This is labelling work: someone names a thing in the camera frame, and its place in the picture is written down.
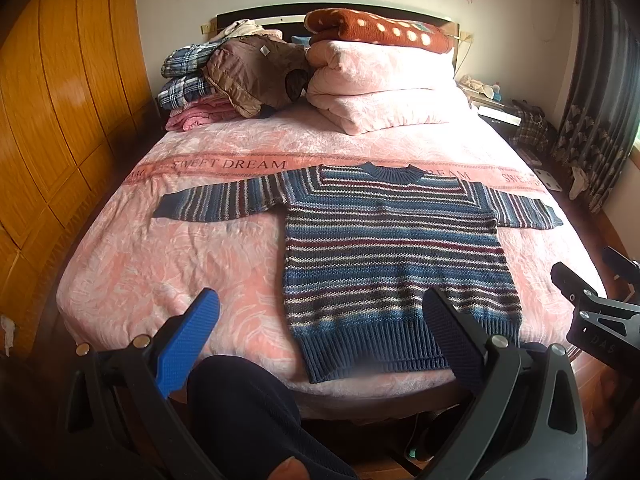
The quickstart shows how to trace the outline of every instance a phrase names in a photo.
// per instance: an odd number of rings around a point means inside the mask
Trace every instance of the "metal screw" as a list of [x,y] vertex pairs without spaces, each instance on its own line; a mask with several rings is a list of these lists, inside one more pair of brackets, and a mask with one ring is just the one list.
[[133,338],[133,346],[136,348],[146,348],[151,343],[151,338],[146,334],[140,334]]
[[556,355],[566,355],[566,349],[560,343],[553,343],[551,351]]
[[491,336],[491,343],[496,348],[507,348],[509,346],[509,341],[505,336],[496,334]]
[[76,346],[76,355],[82,357],[83,355],[87,355],[89,350],[91,350],[89,343],[80,343]]

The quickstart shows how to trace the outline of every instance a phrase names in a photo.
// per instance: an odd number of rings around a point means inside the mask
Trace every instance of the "knitted sweater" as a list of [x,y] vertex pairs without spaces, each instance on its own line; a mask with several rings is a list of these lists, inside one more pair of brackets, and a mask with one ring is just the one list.
[[164,195],[154,217],[217,222],[278,204],[287,208],[286,319],[312,383],[446,368],[422,315],[434,285],[489,334],[517,343],[520,301],[497,227],[562,225],[540,200],[370,162],[186,189]]

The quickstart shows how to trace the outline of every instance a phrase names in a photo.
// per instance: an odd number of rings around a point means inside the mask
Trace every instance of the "power outlet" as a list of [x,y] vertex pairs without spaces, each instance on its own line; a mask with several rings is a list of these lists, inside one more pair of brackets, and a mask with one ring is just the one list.
[[460,32],[460,43],[473,43],[474,35],[472,32]]

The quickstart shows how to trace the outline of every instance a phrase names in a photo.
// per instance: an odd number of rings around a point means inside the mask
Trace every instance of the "curtain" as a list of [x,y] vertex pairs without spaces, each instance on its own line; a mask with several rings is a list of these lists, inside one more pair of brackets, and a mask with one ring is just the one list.
[[552,154],[589,179],[596,213],[618,180],[640,123],[640,44],[612,0],[580,0],[567,108]]

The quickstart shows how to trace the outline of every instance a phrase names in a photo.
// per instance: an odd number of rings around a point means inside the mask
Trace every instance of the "person's hand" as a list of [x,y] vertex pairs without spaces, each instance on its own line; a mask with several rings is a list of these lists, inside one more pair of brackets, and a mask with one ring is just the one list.
[[311,480],[309,471],[296,457],[290,456],[271,471],[267,480]]

